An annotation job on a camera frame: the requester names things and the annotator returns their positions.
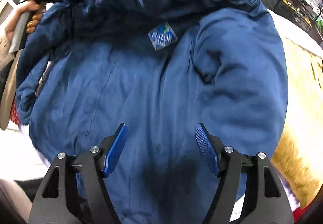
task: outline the ribbed blue rubber pad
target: ribbed blue rubber pad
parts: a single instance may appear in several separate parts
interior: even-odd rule
[[[115,170],[117,163],[119,161],[121,152],[127,141],[127,138],[128,138],[128,127],[124,125],[121,128],[119,134],[117,135],[115,141],[113,142],[109,153],[107,154],[106,164],[105,164],[106,166],[103,170],[103,174],[105,177],[109,176],[110,173],[112,173]]]
[[[213,149],[208,137],[199,124],[195,129],[195,137],[202,151],[204,161],[206,161],[210,171],[217,177],[220,173],[218,154]]]

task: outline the clothing label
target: clothing label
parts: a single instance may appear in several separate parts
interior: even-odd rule
[[[162,23],[152,29],[148,33],[148,37],[156,51],[177,42],[177,36],[168,22]]]

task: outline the metal screw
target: metal screw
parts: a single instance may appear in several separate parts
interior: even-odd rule
[[[261,159],[265,159],[265,158],[266,158],[266,154],[265,154],[265,153],[262,153],[262,152],[259,152],[259,153],[258,153],[258,156],[259,156],[259,158],[261,158]]]
[[[224,151],[225,151],[225,152],[227,152],[227,153],[232,153],[232,152],[233,152],[233,148],[232,148],[232,147],[230,147],[230,146],[226,146],[226,147],[224,148]]]
[[[65,153],[64,152],[61,152],[57,155],[57,158],[58,159],[63,159],[65,157]]]
[[[92,153],[97,153],[97,152],[99,152],[99,150],[100,150],[100,148],[99,148],[98,146],[93,146],[93,147],[91,147],[91,149],[90,149],[90,151],[91,151]]]

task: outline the yellow cushion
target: yellow cushion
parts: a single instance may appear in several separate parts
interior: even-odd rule
[[[281,139],[272,164],[290,184],[301,208],[323,183],[322,58],[283,38],[288,104]]]

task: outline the light blue fabric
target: light blue fabric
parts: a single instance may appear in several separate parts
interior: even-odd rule
[[[105,180],[121,222],[202,223],[219,180],[195,127],[271,157],[287,109],[282,41],[260,0],[142,2],[54,4],[20,56],[18,113],[50,160],[82,153],[126,123],[129,138]],[[165,21],[178,42],[155,51],[148,32]],[[36,99],[30,91],[48,52],[55,64]],[[240,182],[238,197],[244,175]]]

